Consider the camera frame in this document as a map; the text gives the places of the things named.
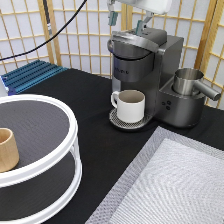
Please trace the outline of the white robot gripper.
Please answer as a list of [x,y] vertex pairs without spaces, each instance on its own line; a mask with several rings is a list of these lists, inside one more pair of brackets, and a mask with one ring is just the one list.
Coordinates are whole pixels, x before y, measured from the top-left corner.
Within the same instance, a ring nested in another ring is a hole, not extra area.
[[172,0],[107,0],[107,6],[110,10],[108,16],[108,25],[115,26],[117,22],[118,13],[113,11],[113,5],[118,1],[129,6],[143,9],[147,12],[152,12],[147,15],[144,20],[139,20],[135,29],[136,35],[142,35],[143,31],[147,28],[147,23],[152,19],[154,14],[166,14],[172,5]]

